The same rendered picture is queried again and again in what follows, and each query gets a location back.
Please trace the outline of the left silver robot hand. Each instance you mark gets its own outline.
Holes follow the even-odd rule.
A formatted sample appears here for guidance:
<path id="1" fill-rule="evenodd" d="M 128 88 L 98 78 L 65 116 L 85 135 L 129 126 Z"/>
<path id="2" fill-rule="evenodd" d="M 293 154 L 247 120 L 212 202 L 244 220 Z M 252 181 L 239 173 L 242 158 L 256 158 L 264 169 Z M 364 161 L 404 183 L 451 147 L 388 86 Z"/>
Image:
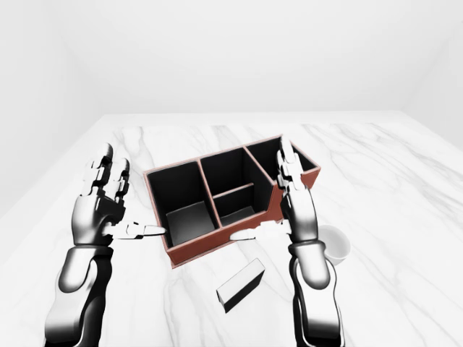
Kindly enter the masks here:
<path id="1" fill-rule="evenodd" d="M 85 168 L 83 186 L 72 212 L 76 246 L 108 246 L 113 239 L 141 239 L 166 233 L 160 226 L 124 220 L 129 161 L 113 165 L 113 147 L 105 143 Z"/>

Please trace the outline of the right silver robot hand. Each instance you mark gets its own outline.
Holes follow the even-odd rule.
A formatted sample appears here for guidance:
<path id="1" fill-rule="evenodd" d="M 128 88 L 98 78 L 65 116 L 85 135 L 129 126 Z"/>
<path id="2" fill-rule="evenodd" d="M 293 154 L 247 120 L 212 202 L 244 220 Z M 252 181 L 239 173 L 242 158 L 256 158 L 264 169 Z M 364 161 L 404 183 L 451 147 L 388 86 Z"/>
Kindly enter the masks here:
<path id="1" fill-rule="evenodd" d="M 293 243 L 318 238 L 318 222 L 310 190 L 302 182 L 302 164 L 285 136 L 281 137 L 276 153 L 277 182 L 283 195 L 280 203 L 284 219 L 265 221 L 256 228 L 248 228 L 230 235 L 231 241 L 275 239 L 289 235 Z"/>

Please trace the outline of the red-brown desk caddy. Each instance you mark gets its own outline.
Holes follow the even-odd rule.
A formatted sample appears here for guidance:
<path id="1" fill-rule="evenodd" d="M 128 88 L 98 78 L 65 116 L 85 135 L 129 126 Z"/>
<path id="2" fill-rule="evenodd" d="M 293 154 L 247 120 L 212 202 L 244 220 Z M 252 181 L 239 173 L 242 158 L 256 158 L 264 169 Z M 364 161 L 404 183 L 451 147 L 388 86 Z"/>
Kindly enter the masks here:
<path id="1" fill-rule="evenodd" d="M 282 218 L 277 184 L 280 137 L 144 172 L 153 212 L 165 228 L 172 267 L 230 244 L 230 235 Z"/>

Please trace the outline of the black and white book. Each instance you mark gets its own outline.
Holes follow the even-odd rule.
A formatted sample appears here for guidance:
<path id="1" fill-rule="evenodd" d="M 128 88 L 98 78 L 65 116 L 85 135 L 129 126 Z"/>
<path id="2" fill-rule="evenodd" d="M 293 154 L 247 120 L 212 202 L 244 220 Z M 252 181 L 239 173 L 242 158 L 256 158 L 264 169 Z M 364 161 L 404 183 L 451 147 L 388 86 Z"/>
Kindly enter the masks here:
<path id="1" fill-rule="evenodd" d="M 216 289 L 218 300 L 225 313 L 228 313 L 260 284 L 264 272 L 264 265 L 258 258 L 255 258 Z"/>

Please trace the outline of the white mug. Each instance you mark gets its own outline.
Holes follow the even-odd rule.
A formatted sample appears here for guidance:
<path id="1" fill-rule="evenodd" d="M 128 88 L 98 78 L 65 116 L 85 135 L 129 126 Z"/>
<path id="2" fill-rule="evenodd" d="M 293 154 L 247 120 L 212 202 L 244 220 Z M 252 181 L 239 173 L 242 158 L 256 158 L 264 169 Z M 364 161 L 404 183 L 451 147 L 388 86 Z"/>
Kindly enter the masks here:
<path id="1" fill-rule="evenodd" d="M 337 266 L 350 255 L 352 245 L 347 235 L 339 228 L 322 225 L 318 229 L 319 239 L 326 245 L 325 257 Z"/>

